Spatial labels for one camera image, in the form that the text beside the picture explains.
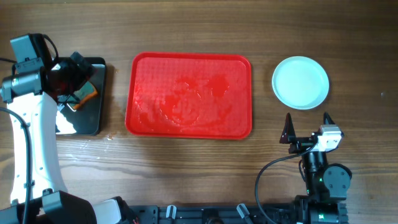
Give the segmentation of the orange green sponge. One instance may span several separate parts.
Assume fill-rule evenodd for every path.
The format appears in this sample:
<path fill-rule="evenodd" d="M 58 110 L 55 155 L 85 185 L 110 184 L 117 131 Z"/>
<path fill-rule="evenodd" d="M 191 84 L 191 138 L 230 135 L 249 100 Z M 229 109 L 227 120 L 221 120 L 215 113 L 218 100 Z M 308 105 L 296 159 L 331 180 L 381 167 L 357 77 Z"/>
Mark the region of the orange green sponge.
<path fill-rule="evenodd" d="M 76 103 L 69 103 L 69 107 L 76 111 L 80 109 L 87 101 L 98 95 L 98 91 L 91 82 L 86 82 L 79 90 L 74 92 L 74 95 L 78 98 Z"/>

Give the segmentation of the white plate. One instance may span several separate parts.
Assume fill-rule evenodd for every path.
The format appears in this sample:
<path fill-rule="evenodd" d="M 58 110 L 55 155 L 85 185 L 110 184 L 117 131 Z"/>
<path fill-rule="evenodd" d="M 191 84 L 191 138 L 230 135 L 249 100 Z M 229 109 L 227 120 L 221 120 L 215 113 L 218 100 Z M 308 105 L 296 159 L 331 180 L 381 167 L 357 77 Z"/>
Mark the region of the white plate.
<path fill-rule="evenodd" d="M 315 60 L 293 56 L 275 68 L 271 85 L 275 96 L 296 110 L 310 110 L 321 105 L 330 90 L 326 70 Z"/>

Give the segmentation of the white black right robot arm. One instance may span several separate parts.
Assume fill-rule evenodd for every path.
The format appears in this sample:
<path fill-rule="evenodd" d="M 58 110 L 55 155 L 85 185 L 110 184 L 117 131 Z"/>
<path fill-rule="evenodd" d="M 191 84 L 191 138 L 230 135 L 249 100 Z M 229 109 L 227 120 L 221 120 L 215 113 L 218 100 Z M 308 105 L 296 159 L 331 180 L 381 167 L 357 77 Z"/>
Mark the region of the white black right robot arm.
<path fill-rule="evenodd" d="M 301 157 L 301 173 L 307 195 L 295 197 L 291 223 L 344 224 L 348 223 L 348 209 L 343 203 L 351 185 L 352 172 L 342 164 L 330 164 L 326 155 L 338 149 L 344 137 L 343 131 L 328 113 L 323 124 L 309 137 L 297 137 L 292 118 L 286 115 L 280 137 L 281 144 L 289 144 L 289 153 Z"/>

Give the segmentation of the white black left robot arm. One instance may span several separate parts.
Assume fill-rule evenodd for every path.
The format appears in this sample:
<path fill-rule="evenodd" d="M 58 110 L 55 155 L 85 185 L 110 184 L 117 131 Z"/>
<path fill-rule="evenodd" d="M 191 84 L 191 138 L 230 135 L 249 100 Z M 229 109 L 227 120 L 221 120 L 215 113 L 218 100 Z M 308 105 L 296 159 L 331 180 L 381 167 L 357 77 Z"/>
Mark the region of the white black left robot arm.
<path fill-rule="evenodd" d="M 31 61 L 35 65 L 28 71 L 2 83 L 16 167 L 11 206 L 1 210 L 1 223 L 138 223 L 138 216 L 121 197 L 92 205 L 67 193 L 60 172 L 57 98 L 80 89 L 94 74 L 94 66 L 78 52 L 60 62 Z"/>

